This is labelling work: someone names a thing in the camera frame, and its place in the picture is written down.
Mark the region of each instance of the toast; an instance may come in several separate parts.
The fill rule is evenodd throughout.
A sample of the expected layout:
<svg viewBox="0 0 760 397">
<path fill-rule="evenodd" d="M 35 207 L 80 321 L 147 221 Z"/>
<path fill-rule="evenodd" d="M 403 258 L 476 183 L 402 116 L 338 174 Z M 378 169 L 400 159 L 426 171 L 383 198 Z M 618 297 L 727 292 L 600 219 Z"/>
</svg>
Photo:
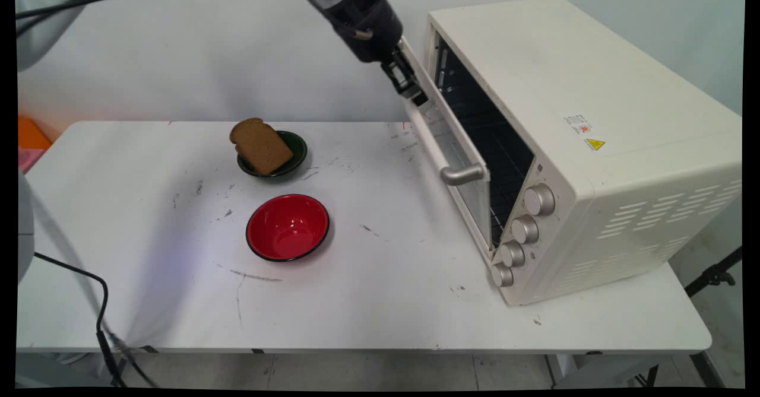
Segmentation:
<svg viewBox="0 0 760 397">
<path fill-rule="evenodd" d="M 262 174 L 274 172 L 293 157 L 293 151 L 280 135 L 261 118 L 249 118 L 235 124 L 230 132 L 230 142 L 235 144 L 238 154 Z"/>
</svg>

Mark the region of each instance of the toaster oven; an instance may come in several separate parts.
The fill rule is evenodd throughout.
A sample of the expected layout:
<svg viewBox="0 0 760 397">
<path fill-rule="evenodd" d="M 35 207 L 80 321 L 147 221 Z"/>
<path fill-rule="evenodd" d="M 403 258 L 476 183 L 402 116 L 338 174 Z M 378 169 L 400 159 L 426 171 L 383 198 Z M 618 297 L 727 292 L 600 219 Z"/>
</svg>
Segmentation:
<svg viewBox="0 0 760 397">
<path fill-rule="evenodd" d="M 742 190 L 742 119 L 565 0 L 432 11 L 407 113 L 509 305 L 648 272 Z"/>
</svg>

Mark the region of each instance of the black bowl rim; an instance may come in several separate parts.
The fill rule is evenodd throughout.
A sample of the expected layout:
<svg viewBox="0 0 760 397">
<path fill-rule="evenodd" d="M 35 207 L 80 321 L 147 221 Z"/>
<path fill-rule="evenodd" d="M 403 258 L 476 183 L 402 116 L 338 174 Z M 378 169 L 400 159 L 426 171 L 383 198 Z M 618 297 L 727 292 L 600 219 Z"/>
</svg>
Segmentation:
<svg viewBox="0 0 760 397">
<path fill-rule="evenodd" d="M 306 253 L 301 254 L 299 256 L 296 256 L 296 257 L 293 257 L 293 258 L 288 258 L 288 259 L 274 259 L 274 258 L 270 258 L 268 256 L 264 256 L 261 253 L 258 253 L 256 251 L 256 249 L 253 248 L 253 245 L 251 244 L 251 241 L 248 238 L 248 229 L 251 226 L 251 221 L 253 220 L 254 215 L 256 215 L 256 211 L 258 211 L 260 208 L 264 207 L 264 205 L 266 205 L 268 202 L 271 202 L 274 199 L 278 199 L 279 197 L 285 197 L 285 196 L 304 196 L 304 197 L 309 197 L 310 199 L 313 199 L 315 202 L 317 202 L 318 205 L 322 206 L 323 210 L 325 210 L 325 215 L 328 217 L 328 226 L 325 228 L 325 234 L 322 235 L 322 237 L 318 241 L 318 243 L 316 243 L 316 245 L 314 247 L 312 247 L 311 249 L 309 249 L 309 251 L 307 251 Z M 263 260 L 268 260 L 269 262 L 290 262 L 290 261 L 294 261 L 296 259 L 301 259 L 302 257 L 304 257 L 304 256 L 312 253 L 314 250 L 316 250 L 318 247 L 320 247 L 322 245 L 322 243 L 325 241 L 325 238 L 328 237 L 328 233 L 329 232 L 330 232 L 330 212 L 327 210 L 327 208 L 325 207 L 324 204 L 322 204 L 319 200 L 315 199 L 312 196 L 307 196 L 307 194 L 296 194 L 296 193 L 293 193 L 293 194 L 282 194 L 281 196 L 276 196 L 276 197 L 274 197 L 272 199 L 266 200 L 265 202 L 261 203 L 261 205 L 259 205 L 258 208 L 256 208 L 256 210 L 253 211 L 253 213 L 251 213 L 251 216 L 248 219 L 248 222 L 245 223 L 245 243 L 248 244 L 248 248 L 250 248 L 251 251 L 256 256 L 260 257 Z"/>
<path fill-rule="evenodd" d="M 301 159 L 296 163 L 296 165 L 294 165 L 292 169 L 284 171 L 284 172 L 261 174 L 261 173 L 256 173 L 252 168 L 249 169 L 245 167 L 245 163 L 244 163 L 245 159 L 240 154 L 238 154 L 237 161 L 238 161 L 238 167 L 240 167 L 240 170 L 243 170 L 245 173 L 254 177 L 277 177 L 277 176 L 288 174 L 293 170 L 296 170 L 303 163 L 303 161 L 306 160 L 306 156 L 309 154 L 309 146 L 306 144 L 306 141 L 303 140 L 301 136 L 297 135 L 294 132 L 289 132 L 287 130 L 276 130 L 276 131 L 277 133 L 288 133 L 288 134 L 294 135 L 296 138 L 298 138 L 298 140 L 301 140 L 301 143 L 303 144 L 303 157 L 301 157 Z"/>
</svg>

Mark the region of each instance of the orange object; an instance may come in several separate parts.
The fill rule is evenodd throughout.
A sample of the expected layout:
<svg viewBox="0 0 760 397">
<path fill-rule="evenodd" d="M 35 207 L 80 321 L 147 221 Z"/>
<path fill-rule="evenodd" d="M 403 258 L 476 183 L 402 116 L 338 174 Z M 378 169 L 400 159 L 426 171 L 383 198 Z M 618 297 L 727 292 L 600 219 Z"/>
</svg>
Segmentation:
<svg viewBox="0 0 760 397">
<path fill-rule="evenodd" d="M 51 144 L 30 118 L 19 116 L 18 145 L 25 149 L 43 149 L 47 151 Z"/>
</svg>

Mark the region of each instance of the sticker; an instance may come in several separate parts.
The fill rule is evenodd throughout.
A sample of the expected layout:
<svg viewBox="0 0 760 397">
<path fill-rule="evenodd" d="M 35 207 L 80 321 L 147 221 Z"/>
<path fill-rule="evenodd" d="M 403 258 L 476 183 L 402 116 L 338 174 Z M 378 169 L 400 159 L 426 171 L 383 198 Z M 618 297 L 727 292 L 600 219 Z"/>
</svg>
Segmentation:
<svg viewBox="0 0 760 397">
<path fill-rule="evenodd" d="M 565 116 L 565 123 L 579 135 L 591 132 L 593 128 L 591 123 L 582 115 Z"/>
<path fill-rule="evenodd" d="M 599 148 L 604 145 L 604 142 L 601 140 L 593 140 L 592 138 L 587 138 L 586 143 L 588 143 L 594 149 L 594 151 L 599 151 Z"/>
<path fill-rule="evenodd" d="M 586 143 L 586 146 L 591 149 L 591 151 L 599 151 L 599 148 L 606 143 L 605 141 L 594 138 L 597 136 L 597 133 L 599 133 L 599 135 L 602 134 L 600 134 L 599 129 L 595 129 L 585 116 L 581 114 L 570 115 L 564 116 L 562 119 L 564 119 L 565 123 L 567 123 L 571 129 L 573 129 L 575 134 L 581 137 L 581 140 Z"/>
</svg>

